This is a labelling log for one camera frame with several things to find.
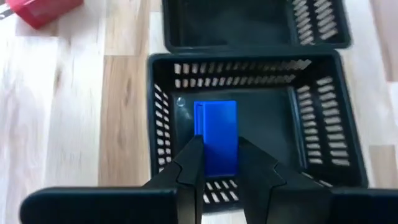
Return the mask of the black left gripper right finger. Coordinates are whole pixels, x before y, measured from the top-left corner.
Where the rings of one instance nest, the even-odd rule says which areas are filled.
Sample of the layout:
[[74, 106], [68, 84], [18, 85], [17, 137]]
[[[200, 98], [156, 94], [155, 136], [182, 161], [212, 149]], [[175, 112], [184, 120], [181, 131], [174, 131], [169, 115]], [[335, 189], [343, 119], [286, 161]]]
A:
[[326, 224], [331, 192], [239, 138], [238, 189], [247, 224]]

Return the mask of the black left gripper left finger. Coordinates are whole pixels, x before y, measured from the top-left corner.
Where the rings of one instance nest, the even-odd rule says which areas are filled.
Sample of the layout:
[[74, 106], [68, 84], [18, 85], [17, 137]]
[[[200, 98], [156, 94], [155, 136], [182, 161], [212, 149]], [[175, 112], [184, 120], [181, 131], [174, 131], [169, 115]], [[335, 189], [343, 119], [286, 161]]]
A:
[[201, 224], [204, 193], [204, 143], [194, 136], [144, 188], [151, 191], [144, 224]]

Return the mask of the small blue box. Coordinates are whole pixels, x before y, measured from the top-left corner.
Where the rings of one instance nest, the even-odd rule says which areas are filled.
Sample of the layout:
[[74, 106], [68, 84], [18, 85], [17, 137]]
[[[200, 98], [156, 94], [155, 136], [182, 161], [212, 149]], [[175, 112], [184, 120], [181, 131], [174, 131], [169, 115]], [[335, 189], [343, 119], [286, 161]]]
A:
[[194, 102], [194, 133], [203, 137], [205, 176], [232, 176], [238, 168], [238, 110], [235, 101]]

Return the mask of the red box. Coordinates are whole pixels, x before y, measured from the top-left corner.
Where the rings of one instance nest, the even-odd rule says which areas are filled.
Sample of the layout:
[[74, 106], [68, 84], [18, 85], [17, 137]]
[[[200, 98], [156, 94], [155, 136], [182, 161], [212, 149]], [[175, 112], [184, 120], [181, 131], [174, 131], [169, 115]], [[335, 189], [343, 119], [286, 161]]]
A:
[[84, 0], [5, 0], [24, 22], [35, 29], [81, 6]]

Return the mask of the black slotted plastic basket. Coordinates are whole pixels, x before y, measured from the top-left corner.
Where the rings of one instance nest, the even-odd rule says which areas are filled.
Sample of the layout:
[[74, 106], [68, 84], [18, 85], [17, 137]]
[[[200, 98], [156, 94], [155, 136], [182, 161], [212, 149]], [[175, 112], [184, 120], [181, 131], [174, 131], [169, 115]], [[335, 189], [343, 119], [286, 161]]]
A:
[[162, 12], [173, 53], [351, 43], [343, 0], [162, 0]]
[[325, 185], [368, 186], [337, 51], [154, 54], [147, 66], [152, 175], [193, 137], [196, 101], [235, 101], [238, 134], [279, 162]]

